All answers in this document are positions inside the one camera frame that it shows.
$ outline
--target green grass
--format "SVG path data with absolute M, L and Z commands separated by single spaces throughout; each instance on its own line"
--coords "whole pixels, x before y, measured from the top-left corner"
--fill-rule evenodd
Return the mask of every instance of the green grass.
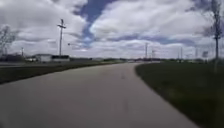
M 68 64 L 54 64 L 49 66 L 32 66 L 32 67 L 8 67 L 0 68 L 0 84 L 17 81 L 21 79 L 40 76 L 48 73 L 64 71 L 73 68 L 82 68 L 88 66 L 105 65 L 112 63 L 88 62 L 88 63 L 68 63 Z
M 202 128 L 224 128 L 224 66 L 144 64 L 137 74 L 165 100 Z

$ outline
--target white building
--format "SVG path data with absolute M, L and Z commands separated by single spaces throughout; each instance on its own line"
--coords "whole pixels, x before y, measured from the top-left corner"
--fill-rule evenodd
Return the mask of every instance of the white building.
M 51 59 L 53 62 L 69 62 L 70 61 L 70 57 L 67 55 L 62 55 L 62 56 L 53 55 L 51 56 Z
M 62 56 L 58 56 L 58 55 L 51 55 L 51 54 L 37 54 L 35 55 L 37 61 L 39 62 L 69 62 L 70 61 L 70 57 L 67 55 L 62 55 Z
M 52 55 L 51 54 L 37 54 L 35 55 L 37 61 L 39 62 L 51 62 Z

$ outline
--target light pole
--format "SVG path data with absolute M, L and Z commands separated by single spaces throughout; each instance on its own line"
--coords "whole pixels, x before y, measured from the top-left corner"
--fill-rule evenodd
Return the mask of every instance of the light pole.
M 21 55 L 22 55 L 22 57 L 24 57 L 24 48 L 23 47 L 21 48 Z
M 61 19 L 61 24 L 58 25 L 58 27 L 61 29 L 60 31 L 60 44 L 59 44 L 59 56 L 61 56 L 62 51 L 61 51 L 61 45 L 62 45 L 62 34 L 63 34 L 63 29 L 66 29 L 66 27 L 64 26 L 64 20 Z
M 152 49 L 152 59 L 155 59 L 156 55 L 155 55 L 156 51 L 154 49 Z
M 195 59 L 198 59 L 198 45 L 195 45 Z
M 182 62 L 182 60 L 183 60 L 183 47 L 181 47 L 181 49 L 180 49 L 180 55 L 181 55 L 181 62 Z

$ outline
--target asphalt road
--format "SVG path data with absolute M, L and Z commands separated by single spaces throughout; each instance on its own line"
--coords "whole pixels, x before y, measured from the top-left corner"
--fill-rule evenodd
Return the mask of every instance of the asphalt road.
M 47 67 L 47 66 L 56 66 L 60 63 L 6 63 L 0 62 L 0 68 L 19 68 L 19 67 Z
M 0 86 L 0 128 L 197 128 L 135 75 L 136 64 Z

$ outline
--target tree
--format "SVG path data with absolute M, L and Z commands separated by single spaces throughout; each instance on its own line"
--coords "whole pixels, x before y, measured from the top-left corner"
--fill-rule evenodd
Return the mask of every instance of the tree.
M 214 36 L 215 40 L 215 64 L 214 71 L 217 72 L 217 66 L 219 62 L 219 41 L 222 36 L 222 26 L 224 26 L 224 21 L 222 21 L 221 12 L 221 0 L 192 0 L 195 2 L 194 9 L 202 9 L 204 11 L 210 11 L 212 13 L 213 25 L 211 28 L 205 28 L 204 36 Z
M 214 71 L 217 72 L 217 66 L 219 62 L 219 40 L 221 39 L 222 35 L 222 28 L 221 28 L 221 1 L 219 0 L 212 0 L 211 2 L 211 9 L 213 12 L 213 19 L 214 19 L 214 39 L 215 39 L 215 67 Z
M 0 55 L 7 52 L 8 47 L 15 41 L 18 31 L 12 31 L 9 26 L 0 28 Z

